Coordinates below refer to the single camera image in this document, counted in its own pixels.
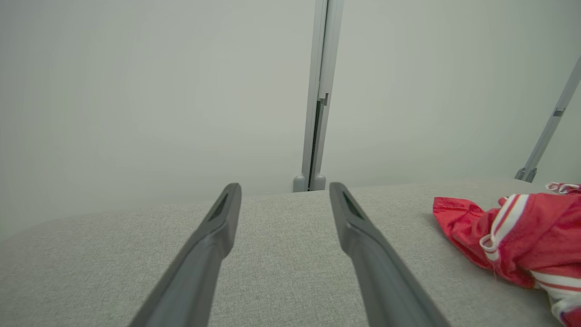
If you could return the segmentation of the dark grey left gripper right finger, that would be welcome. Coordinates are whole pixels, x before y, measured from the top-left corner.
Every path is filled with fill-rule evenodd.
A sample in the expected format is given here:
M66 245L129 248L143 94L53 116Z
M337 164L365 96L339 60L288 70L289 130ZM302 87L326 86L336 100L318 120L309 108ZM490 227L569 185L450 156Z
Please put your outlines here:
M329 186L342 250L350 257L371 327L448 327L449 322L348 188Z

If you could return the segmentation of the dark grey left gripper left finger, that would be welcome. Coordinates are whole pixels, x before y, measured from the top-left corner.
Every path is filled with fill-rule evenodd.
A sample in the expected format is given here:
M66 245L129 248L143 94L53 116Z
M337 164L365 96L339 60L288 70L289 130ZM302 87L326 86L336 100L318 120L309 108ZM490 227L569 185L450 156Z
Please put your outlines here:
M132 327L208 325L220 266L234 246L240 209L241 185L226 185L133 317Z

